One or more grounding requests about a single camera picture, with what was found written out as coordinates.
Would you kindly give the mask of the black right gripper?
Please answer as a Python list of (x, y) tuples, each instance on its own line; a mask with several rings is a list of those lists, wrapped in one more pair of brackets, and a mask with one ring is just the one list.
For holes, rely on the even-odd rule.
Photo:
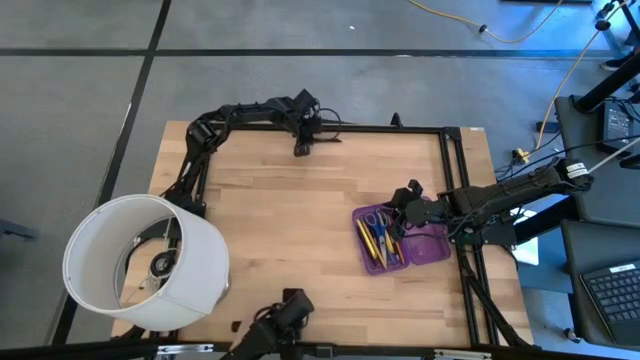
[(424, 227), (428, 224), (445, 224), (447, 222), (445, 206), (441, 201), (417, 199), (410, 201), (404, 208), (404, 213), (398, 216), (391, 224), (391, 237), (395, 241), (401, 241), (411, 225)]

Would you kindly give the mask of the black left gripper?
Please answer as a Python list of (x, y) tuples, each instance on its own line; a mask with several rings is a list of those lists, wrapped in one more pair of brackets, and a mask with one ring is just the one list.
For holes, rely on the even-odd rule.
[(315, 134), (322, 131), (322, 118), (317, 112), (317, 107), (298, 106), (294, 107), (294, 120), (297, 126), (296, 143), (294, 145), (294, 156), (304, 157), (311, 152)]

